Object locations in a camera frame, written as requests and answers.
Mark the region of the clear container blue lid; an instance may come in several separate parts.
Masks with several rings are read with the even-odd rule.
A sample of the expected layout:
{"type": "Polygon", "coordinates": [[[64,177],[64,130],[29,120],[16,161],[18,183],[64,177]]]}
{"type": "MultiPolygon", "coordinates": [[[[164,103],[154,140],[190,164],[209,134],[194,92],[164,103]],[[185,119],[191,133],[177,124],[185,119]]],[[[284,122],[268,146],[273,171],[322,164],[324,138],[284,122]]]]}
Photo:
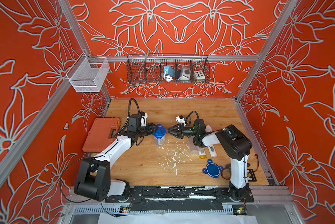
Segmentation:
{"type": "Polygon", "coordinates": [[[165,144],[165,135],[167,134],[167,131],[165,127],[163,127],[161,124],[157,125],[156,132],[153,134],[155,143],[157,146],[162,146],[165,144]]]}
{"type": "Polygon", "coordinates": [[[196,146],[193,143],[193,138],[188,138],[188,149],[189,149],[189,153],[192,155],[198,155],[199,154],[199,147],[196,146]]]}

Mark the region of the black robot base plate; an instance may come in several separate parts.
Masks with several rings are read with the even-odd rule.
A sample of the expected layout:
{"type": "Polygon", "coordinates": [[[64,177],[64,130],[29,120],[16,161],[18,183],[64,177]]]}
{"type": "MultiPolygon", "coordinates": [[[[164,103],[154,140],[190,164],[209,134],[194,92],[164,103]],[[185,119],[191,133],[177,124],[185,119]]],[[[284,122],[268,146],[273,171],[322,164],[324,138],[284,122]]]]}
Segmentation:
{"type": "Polygon", "coordinates": [[[216,200],[233,203],[229,186],[131,186],[126,202],[143,200],[216,200]]]}

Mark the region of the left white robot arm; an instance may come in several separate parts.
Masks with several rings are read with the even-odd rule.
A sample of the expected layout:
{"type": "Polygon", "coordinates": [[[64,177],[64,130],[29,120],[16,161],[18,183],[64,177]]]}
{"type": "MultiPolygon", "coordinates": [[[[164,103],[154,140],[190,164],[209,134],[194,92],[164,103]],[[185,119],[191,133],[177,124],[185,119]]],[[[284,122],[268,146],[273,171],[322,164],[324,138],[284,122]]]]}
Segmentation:
{"type": "Polygon", "coordinates": [[[143,127],[128,127],[120,132],[111,145],[94,157],[82,160],[74,193],[98,202],[109,196],[129,198],[129,182],[111,179],[111,167],[139,138],[155,134],[158,126],[148,123],[143,127]]]}

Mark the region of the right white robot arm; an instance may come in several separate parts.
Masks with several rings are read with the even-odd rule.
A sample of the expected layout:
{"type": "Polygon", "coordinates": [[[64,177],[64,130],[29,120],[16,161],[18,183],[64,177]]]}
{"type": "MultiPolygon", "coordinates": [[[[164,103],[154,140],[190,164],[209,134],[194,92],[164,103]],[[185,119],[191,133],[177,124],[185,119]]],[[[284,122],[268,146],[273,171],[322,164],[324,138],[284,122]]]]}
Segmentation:
{"type": "Polygon", "coordinates": [[[229,197],[238,202],[250,194],[247,180],[247,162],[252,142],[234,125],[212,131],[203,119],[196,119],[192,127],[179,123],[167,132],[176,138],[193,137],[193,144],[198,147],[210,147],[220,144],[231,160],[231,178],[229,180],[229,197]]]}

